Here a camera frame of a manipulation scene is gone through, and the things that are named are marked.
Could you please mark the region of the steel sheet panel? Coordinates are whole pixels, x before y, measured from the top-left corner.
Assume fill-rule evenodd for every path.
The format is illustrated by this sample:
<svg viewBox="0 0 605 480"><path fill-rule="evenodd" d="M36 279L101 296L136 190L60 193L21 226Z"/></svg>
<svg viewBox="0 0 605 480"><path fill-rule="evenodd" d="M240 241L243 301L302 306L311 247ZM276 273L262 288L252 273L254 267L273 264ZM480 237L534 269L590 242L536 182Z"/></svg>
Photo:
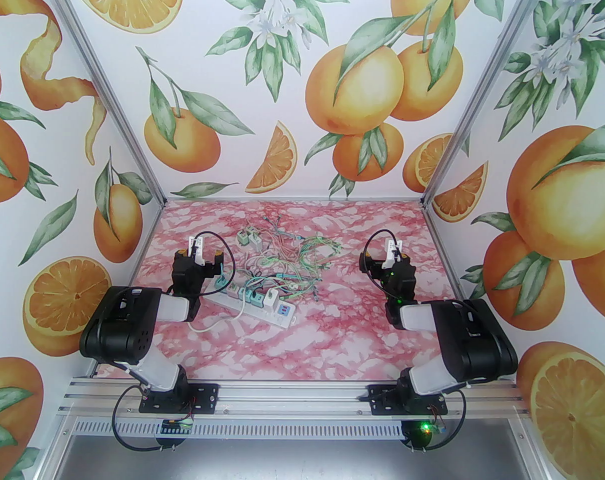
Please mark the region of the steel sheet panel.
<svg viewBox="0 0 605 480"><path fill-rule="evenodd" d="M464 431L436 451L398 441L188 439L133 452L113 438L72 439L46 480L534 480L503 430Z"/></svg>

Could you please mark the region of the perforated metal strip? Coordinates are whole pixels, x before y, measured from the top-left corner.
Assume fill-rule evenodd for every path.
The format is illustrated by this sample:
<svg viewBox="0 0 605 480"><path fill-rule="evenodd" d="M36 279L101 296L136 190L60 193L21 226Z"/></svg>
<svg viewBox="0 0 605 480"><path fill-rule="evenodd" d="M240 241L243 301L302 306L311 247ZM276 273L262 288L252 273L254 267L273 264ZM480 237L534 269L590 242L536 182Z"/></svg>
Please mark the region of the perforated metal strip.
<svg viewBox="0 0 605 480"><path fill-rule="evenodd" d="M163 419L117 419L116 430L124 438L156 438L161 435ZM311 440L383 440L403 438L400 422L304 421L293 420L195 420L189 439L311 439Z"/></svg>

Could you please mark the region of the white power strip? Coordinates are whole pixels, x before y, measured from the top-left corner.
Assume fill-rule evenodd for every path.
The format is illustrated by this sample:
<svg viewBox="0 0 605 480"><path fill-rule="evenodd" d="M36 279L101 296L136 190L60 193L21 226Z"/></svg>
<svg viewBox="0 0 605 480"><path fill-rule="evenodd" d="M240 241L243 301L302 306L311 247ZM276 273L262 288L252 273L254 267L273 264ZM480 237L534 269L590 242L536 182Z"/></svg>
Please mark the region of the white power strip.
<svg viewBox="0 0 605 480"><path fill-rule="evenodd" d="M224 307L231 310L233 313L241 313L243 316L252 317L261 322L268 323L269 325L278 327L280 329L289 329L291 325L296 322L296 309L295 304L285 301L280 292L280 304L277 312L270 313L265 311L264 308L253 306L250 302L245 303L239 300L237 295L240 288L243 286L232 283L225 290L220 291L216 294L205 295L204 299L218 306ZM266 294L268 290L272 289L252 289L251 291L259 291Z"/></svg>

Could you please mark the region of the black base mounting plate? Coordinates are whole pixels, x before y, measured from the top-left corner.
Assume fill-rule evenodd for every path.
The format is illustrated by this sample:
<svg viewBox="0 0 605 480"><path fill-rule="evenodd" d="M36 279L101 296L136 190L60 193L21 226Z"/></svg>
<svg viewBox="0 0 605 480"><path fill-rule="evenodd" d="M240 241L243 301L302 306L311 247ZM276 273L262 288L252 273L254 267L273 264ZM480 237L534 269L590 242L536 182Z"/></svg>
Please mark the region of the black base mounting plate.
<svg viewBox="0 0 605 480"><path fill-rule="evenodd" d="M420 395L412 386L369 384L366 401L374 416L446 416L449 414L441 394Z"/></svg>
<svg viewBox="0 0 605 480"><path fill-rule="evenodd" d="M138 411L141 414L212 415L219 389L215 383L189 382L169 391L149 390L142 396Z"/></svg>

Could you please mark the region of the aluminium profile rail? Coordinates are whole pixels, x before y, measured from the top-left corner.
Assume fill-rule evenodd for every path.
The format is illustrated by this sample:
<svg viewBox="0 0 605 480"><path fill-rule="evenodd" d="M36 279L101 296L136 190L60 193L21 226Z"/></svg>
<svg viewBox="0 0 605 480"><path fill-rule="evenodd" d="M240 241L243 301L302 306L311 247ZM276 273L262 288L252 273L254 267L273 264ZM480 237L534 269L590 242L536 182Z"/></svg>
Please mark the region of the aluminium profile rail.
<svg viewBox="0 0 605 480"><path fill-rule="evenodd" d="M360 401L367 381L220 380L212 419L376 420L368 402ZM108 416L133 379L73 378L56 414ZM496 381L465 388L467 419L528 418L527 405L515 384Z"/></svg>

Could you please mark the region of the aluminium frame post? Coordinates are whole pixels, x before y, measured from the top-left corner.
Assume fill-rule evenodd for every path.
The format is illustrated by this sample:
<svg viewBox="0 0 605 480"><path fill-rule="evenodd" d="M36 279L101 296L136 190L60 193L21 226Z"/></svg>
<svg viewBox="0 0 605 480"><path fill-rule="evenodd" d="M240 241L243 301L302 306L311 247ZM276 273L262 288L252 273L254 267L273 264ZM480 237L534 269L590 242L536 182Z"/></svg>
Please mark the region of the aluminium frame post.
<svg viewBox="0 0 605 480"><path fill-rule="evenodd" d="M533 13L536 2L538 0L515 0L502 30L497 36L487 64L477 80L476 87L467 106L465 106L461 119L456 125L449 144L445 148L444 154L427 185L426 191L420 199L423 210L430 208L431 202L435 199L440 185L442 185L444 178L449 173L458 154L465 153L467 156L470 154L471 132L476 118L483 109L493 89L493 85L496 83L507 62L513 44L521 33L525 19L528 18L529 14Z"/></svg>
<svg viewBox="0 0 605 480"><path fill-rule="evenodd" d="M90 37L81 22L76 10L72 6L71 0L53 0L55 9L59 12L63 23L69 28L76 49L81 56L91 80L96 87L102 103L106 107L108 114L115 123L120 138L126 144L129 153L131 153L136 166L140 168L141 176L151 190L152 197L163 210L167 204L167 198L164 194L156 175L154 174L150 163L148 162L143 150L138 142L133 127L125 115L124 109L115 94L109 78L101 64Z"/></svg>

